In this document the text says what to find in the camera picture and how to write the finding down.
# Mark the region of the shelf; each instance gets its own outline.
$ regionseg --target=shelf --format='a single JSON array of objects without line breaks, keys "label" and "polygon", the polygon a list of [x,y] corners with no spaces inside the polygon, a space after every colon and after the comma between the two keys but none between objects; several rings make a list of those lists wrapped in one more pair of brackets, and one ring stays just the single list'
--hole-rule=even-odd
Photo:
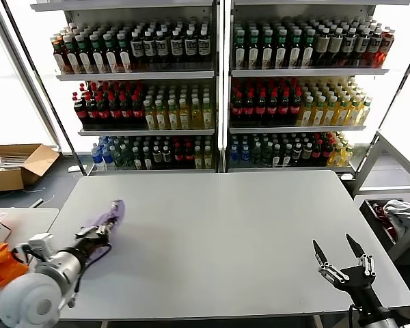
[{"label": "shelf", "polygon": [[193,72],[136,72],[107,74],[68,74],[57,75],[60,81],[112,81],[112,80],[168,80],[168,79],[211,79],[213,70]]},{"label": "shelf", "polygon": [[232,77],[341,77],[384,75],[383,68],[283,68],[281,70],[232,70]]},{"label": "shelf", "polygon": [[99,10],[121,8],[161,8],[161,7],[197,7],[210,6],[212,0],[69,0],[39,1],[30,7],[36,12],[52,12],[56,10]]},{"label": "shelf", "polygon": [[213,129],[197,130],[111,130],[111,131],[85,131],[78,132],[82,136],[147,136],[147,135],[213,135]]},{"label": "shelf", "polygon": [[277,126],[263,128],[230,128],[232,134],[242,133],[289,133],[289,132],[329,132],[329,131],[361,131],[365,126]]},{"label": "shelf", "polygon": [[234,0],[235,5],[409,5],[410,0]]}]

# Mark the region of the small table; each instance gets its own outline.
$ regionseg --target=small table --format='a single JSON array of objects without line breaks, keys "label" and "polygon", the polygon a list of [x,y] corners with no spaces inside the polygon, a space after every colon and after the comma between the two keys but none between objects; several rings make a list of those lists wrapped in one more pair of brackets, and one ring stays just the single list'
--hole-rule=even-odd
[{"label": "small table", "polygon": [[113,249],[84,275],[65,320],[294,316],[344,312],[350,297],[317,271],[312,240],[355,265],[372,254],[384,306],[410,292],[333,172],[95,176],[78,181],[50,232],[62,246],[111,200],[126,204]]},{"label": "small table", "polygon": [[59,210],[56,208],[0,208],[0,213],[7,213],[0,222],[12,230],[7,239],[10,248],[25,243],[34,234],[48,232]]}]

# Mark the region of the cardboard box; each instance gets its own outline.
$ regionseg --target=cardboard box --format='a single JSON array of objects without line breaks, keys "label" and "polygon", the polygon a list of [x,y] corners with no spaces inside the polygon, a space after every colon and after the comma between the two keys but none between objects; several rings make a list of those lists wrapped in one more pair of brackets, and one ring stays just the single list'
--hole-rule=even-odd
[{"label": "cardboard box", "polygon": [[4,152],[20,152],[31,154],[23,167],[0,171],[0,191],[23,189],[32,185],[42,177],[59,157],[59,154],[49,147],[35,143],[29,145],[3,145],[0,154]]}]

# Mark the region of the cable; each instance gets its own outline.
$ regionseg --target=cable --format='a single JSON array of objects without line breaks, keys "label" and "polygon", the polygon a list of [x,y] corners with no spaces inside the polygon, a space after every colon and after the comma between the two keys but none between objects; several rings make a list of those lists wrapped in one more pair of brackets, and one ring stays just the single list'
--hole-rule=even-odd
[{"label": "cable", "polygon": [[112,249],[112,245],[111,244],[106,244],[103,245],[102,247],[108,247],[107,251],[105,253],[103,253],[102,255],[100,255],[97,259],[93,260],[92,262],[90,262],[83,270],[82,270],[82,274],[79,276],[76,286],[74,287],[74,293],[78,293],[79,292],[79,288],[81,287],[81,279],[83,277],[83,274],[87,271],[87,269],[92,266],[94,263],[96,263],[97,261],[99,261],[103,256],[107,255],[111,249]]}]

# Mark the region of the orange bag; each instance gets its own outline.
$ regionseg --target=orange bag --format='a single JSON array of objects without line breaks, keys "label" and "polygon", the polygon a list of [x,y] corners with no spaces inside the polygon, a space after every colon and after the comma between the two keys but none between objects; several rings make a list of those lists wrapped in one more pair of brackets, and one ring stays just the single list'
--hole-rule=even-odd
[{"label": "orange bag", "polygon": [[8,250],[8,244],[0,244],[0,288],[23,275],[29,267],[17,262]]}]

